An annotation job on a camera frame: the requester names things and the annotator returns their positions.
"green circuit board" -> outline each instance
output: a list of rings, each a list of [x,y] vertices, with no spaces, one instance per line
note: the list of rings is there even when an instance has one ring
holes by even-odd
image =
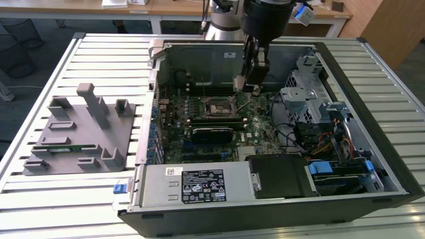
[[[209,157],[214,158],[213,161],[239,161],[237,148],[241,146],[251,146],[255,154],[282,152],[266,115],[269,94],[253,97],[249,93],[238,92],[230,97],[190,97],[175,91],[166,100],[159,105],[163,163],[210,162]],[[242,120],[242,123],[234,123],[237,127],[233,130],[230,143],[193,144],[190,135],[193,128],[222,127],[219,120],[207,120],[201,124],[187,123],[187,120],[194,121],[203,117]]]

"motherboard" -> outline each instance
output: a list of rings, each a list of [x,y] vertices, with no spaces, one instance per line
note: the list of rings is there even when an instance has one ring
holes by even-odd
[[[243,161],[249,155],[281,153],[270,100],[267,93],[254,97],[226,89],[162,87],[163,163]]]

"power supply label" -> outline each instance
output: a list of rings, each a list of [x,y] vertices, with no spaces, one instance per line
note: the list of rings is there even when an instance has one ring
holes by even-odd
[[[183,204],[225,202],[222,169],[182,171],[181,182]]]

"small green circuit board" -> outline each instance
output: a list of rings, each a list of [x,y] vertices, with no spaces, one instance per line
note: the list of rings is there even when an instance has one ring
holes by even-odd
[[[34,146],[32,149],[46,149],[49,152],[81,152],[82,148],[93,148],[93,144],[76,144],[76,145],[41,145]]]
[[[219,104],[219,101],[230,102],[227,106],[207,106]],[[159,106],[162,117],[162,142],[165,151],[165,162],[190,163],[195,160],[185,160],[190,155],[206,158],[207,155],[218,155],[219,161],[238,161],[237,148],[239,146],[253,146],[255,154],[281,153],[278,139],[266,115],[270,100],[267,94],[253,97],[249,93],[238,92],[233,97],[187,97],[171,94],[166,106]],[[233,131],[233,139],[227,144],[194,145],[190,140],[193,125],[186,123],[187,119],[199,119],[206,113],[230,113],[215,115],[215,117],[238,117],[243,119],[243,128]],[[202,127],[218,127],[219,123],[207,122]]]

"white cable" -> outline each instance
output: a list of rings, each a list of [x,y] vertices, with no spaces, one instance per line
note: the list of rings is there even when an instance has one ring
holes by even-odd
[[[6,88],[37,88],[37,89],[44,89],[41,86],[9,86]]]

